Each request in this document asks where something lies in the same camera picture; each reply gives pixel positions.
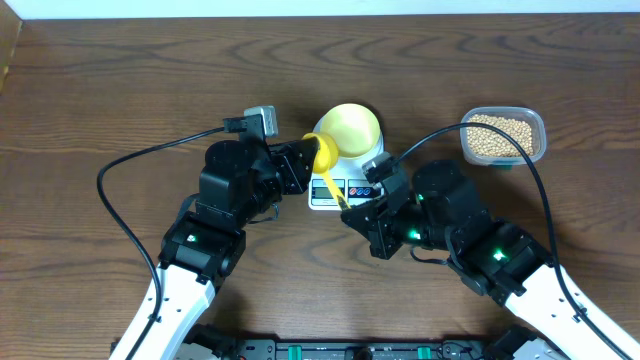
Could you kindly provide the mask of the yellow measuring scoop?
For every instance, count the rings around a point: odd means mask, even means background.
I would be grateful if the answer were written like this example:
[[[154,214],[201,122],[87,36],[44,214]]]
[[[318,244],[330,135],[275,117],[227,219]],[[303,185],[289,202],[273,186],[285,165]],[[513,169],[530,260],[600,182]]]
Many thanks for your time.
[[[332,198],[336,201],[339,208],[344,211],[350,208],[343,192],[339,189],[335,181],[330,176],[329,171],[337,164],[339,158],[339,149],[335,140],[327,133],[307,133],[302,137],[303,140],[315,139],[318,144],[313,162],[312,172],[320,175],[327,185],[328,191]]]

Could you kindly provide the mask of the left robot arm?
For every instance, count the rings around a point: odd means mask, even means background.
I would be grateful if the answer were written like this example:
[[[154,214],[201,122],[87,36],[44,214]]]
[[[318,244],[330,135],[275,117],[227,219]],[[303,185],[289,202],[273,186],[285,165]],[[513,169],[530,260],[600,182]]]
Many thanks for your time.
[[[245,226],[285,195],[305,192],[317,139],[269,145],[243,135],[205,153],[198,195],[165,233],[153,281],[114,359],[171,359],[246,248]]]

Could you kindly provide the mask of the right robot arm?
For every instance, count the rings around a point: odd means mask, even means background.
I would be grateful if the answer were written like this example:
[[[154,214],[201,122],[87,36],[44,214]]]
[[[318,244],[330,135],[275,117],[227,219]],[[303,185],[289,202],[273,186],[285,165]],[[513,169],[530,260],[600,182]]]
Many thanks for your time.
[[[389,259],[403,245],[448,252],[447,266],[480,296],[529,323],[570,359],[636,359],[639,344],[601,311],[533,236],[493,218],[453,161],[434,161],[400,187],[353,206],[342,221]]]

